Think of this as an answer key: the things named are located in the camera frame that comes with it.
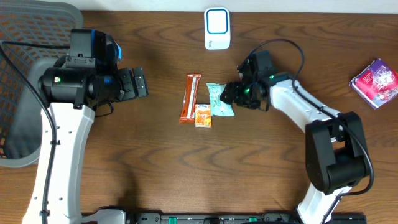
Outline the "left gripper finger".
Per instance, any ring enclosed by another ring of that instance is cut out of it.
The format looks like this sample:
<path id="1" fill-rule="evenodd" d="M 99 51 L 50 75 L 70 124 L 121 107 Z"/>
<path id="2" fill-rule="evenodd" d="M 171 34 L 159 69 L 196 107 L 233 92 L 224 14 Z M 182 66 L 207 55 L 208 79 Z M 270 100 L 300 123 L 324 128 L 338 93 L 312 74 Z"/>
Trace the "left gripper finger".
<path id="1" fill-rule="evenodd" d="M 139 97 L 139 70 L 137 68 L 133 68 L 132 73 L 133 73 L 132 85 L 134 89 L 134 97 L 137 98 Z"/>
<path id="2" fill-rule="evenodd" d="M 136 68 L 136 84 L 138 97 L 145 97 L 149 94 L 144 70 L 142 67 Z"/>

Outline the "teal snack packet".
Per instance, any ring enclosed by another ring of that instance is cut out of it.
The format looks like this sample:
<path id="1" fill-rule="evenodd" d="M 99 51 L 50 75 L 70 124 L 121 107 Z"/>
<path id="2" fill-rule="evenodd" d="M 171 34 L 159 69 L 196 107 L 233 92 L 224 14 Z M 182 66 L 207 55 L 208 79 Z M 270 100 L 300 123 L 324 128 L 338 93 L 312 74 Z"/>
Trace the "teal snack packet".
<path id="1" fill-rule="evenodd" d="M 220 100 L 226 84 L 207 83 L 212 116 L 234 116 L 233 107 Z"/>

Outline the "orange snack packet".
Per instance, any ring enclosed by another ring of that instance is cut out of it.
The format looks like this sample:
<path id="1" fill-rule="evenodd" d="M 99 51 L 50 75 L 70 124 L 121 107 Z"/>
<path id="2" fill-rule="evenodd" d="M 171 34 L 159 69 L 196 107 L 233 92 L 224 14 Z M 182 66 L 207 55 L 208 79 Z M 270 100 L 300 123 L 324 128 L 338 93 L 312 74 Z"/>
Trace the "orange snack packet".
<path id="1" fill-rule="evenodd" d="M 195 105 L 195 127 L 210 128 L 212 125 L 211 107 L 209 104 Z"/>

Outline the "orange red snack bar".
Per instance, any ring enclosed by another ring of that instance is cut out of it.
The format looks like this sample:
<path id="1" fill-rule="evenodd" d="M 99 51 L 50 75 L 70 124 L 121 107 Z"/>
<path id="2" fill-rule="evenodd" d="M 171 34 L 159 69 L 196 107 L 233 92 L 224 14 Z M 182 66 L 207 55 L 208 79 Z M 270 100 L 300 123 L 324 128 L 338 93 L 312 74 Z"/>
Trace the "orange red snack bar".
<path id="1" fill-rule="evenodd" d="M 179 123 L 195 122 L 195 104 L 197 100 L 197 90 L 200 78 L 200 73 L 187 74 L 183 107 L 180 114 Z"/>

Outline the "red purple snack bag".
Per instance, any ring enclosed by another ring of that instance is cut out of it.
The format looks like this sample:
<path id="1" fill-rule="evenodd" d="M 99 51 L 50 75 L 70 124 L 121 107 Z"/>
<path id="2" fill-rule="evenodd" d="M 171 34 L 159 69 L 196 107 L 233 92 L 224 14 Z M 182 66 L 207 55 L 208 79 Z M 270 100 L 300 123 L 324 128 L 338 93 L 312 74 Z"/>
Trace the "red purple snack bag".
<path id="1" fill-rule="evenodd" d="M 349 85 L 373 109 L 378 109 L 397 96 L 397 72 L 378 58 L 354 77 Z"/>

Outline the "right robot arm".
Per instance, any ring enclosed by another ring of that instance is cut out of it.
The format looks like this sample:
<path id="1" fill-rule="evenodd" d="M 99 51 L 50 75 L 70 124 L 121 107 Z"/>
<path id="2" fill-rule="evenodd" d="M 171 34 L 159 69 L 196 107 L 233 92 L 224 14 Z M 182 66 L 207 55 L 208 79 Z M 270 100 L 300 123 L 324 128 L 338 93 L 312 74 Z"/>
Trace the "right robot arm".
<path id="1" fill-rule="evenodd" d="M 295 75 L 278 72 L 269 52 L 251 52 L 237 67 L 221 101 L 259 109 L 262 101 L 288 116 L 305 133 L 305 168 L 310 186 L 295 223 L 327 223 L 343 197 L 361 195 L 374 182 L 363 125 L 354 113 L 328 107 L 305 90 Z"/>

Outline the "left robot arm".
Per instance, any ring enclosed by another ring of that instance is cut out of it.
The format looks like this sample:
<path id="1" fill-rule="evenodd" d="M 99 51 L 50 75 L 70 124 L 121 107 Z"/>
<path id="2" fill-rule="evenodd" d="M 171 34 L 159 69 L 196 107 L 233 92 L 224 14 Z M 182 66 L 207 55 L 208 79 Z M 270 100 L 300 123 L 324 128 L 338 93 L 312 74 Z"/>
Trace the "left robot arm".
<path id="1" fill-rule="evenodd" d="M 42 142 L 24 223 L 129 223 L 121 208 L 86 216 L 80 209 L 85 146 L 96 110 L 148 95 L 143 69 L 119 68 L 121 58 L 110 35 L 73 29 L 67 56 L 39 77 Z"/>

